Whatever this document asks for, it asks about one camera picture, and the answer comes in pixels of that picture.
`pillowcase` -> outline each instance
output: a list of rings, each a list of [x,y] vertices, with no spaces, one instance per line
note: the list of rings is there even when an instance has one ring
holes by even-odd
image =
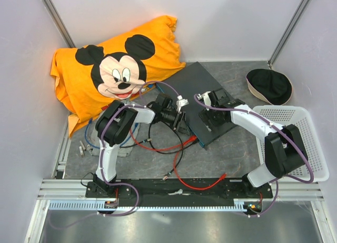
[[[165,80],[185,67],[175,28],[176,18],[161,16],[97,46],[55,52],[51,76],[57,99],[72,112],[70,137],[113,100],[134,99],[146,81]]]

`white basket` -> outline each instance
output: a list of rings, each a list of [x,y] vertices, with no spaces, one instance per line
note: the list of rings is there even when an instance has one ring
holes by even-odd
[[[294,124],[300,130],[304,147],[308,155],[309,164],[314,172],[314,181],[326,181],[329,178],[328,167],[325,162],[323,151],[318,140],[314,125],[309,112],[296,106],[256,106],[253,110],[272,122],[281,125]],[[256,139],[259,151],[260,163],[264,163],[264,140]],[[309,171],[302,166],[290,173],[292,176],[303,180],[309,180]],[[295,181],[290,177],[284,177],[282,181]]]

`blue cable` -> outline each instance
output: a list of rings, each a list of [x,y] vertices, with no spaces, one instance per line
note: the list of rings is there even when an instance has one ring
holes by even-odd
[[[97,147],[97,146],[95,146],[95,145],[93,145],[93,144],[90,143],[90,141],[88,140],[87,135],[86,135],[87,132],[88,132],[88,128],[89,128],[89,126],[90,126],[90,124],[91,124],[92,121],[93,121],[92,118],[89,119],[89,123],[88,123],[88,125],[87,125],[86,128],[85,128],[84,138],[85,138],[85,141],[86,141],[90,146],[92,146],[93,148],[99,149],[100,147]],[[135,124],[135,127],[134,127],[133,130],[132,130],[132,133],[134,133],[134,132],[136,131],[136,128],[137,128],[137,127],[138,127],[138,123]],[[129,140],[130,138],[131,138],[131,136],[129,136],[129,137],[126,139],[126,141],[123,142],[123,143],[121,144],[121,146],[123,146],[125,143],[127,143],[128,140]]]

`cable organizer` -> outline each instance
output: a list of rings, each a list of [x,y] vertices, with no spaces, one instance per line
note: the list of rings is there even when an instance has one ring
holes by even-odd
[[[304,147],[308,155],[309,164],[314,172],[314,181],[326,181],[329,178],[329,170],[325,162],[323,151],[318,140],[316,130],[309,112],[296,106],[265,105],[256,106],[253,110],[270,121],[281,125],[294,124],[300,130]],[[264,163],[264,140],[256,139],[259,151],[260,163]],[[306,166],[302,166],[290,173],[303,180],[309,180],[310,175]],[[284,182],[296,181],[290,177],[280,179]]]
[[[103,200],[51,200],[49,210],[99,210],[127,211],[132,207],[105,208]],[[233,206],[202,206],[202,207],[137,207],[137,211],[247,211],[244,201],[234,201]]]

